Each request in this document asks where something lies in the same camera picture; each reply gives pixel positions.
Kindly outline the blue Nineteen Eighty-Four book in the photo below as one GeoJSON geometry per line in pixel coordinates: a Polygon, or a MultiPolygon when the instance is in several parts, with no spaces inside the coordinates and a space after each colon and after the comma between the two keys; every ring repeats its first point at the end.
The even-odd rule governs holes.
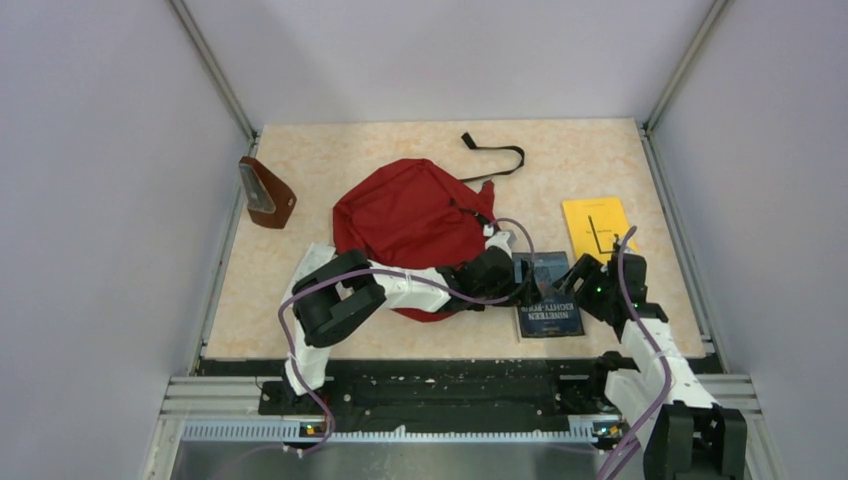
{"type": "Polygon", "coordinates": [[[582,318],[573,294],[554,288],[554,283],[570,270],[567,253],[536,252],[532,263],[540,297],[531,305],[516,308],[518,339],[532,341],[583,336],[582,318]]]}

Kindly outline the red backpack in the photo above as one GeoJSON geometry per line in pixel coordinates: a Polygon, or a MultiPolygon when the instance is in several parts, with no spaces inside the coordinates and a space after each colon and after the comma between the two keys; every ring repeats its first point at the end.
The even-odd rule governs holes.
{"type": "Polygon", "coordinates": [[[404,158],[366,177],[332,209],[337,253],[359,250],[376,263],[408,269],[463,269],[485,250],[495,185],[478,190],[426,158],[404,158]]]}

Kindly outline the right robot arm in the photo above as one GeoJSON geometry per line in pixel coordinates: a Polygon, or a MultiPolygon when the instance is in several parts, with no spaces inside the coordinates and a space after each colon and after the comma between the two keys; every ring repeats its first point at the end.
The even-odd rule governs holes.
{"type": "Polygon", "coordinates": [[[631,366],[609,363],[586,385],[589,404],[617,409],[629,426],[618,445],[643,453],[647,479],[741,479],[748,428],[697,379],[678,348],[663,308],[648,301],[647,261],[615,251],[607,262],[582,255],[555,286],[608,324],[631,366]]]}

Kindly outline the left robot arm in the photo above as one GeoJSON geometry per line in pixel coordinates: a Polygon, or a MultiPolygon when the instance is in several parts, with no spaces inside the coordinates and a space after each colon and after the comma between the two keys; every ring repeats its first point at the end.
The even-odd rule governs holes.
{"type": "Polygon", "coordinates": [[[284,331],[289,357],[282,398],[302,414],[319,404],[331,348],[379,310],[439,316],[488,306],[529,306],[542,298],[533,261],[516,261],[498,246],[458,266],[425,269],[382,265],[361,250],[333,255],[313,248],[306,257],[322,263],[291,285],[278,310],[280,320],[287,311],[295,317],[295,327],[284,331]]]}

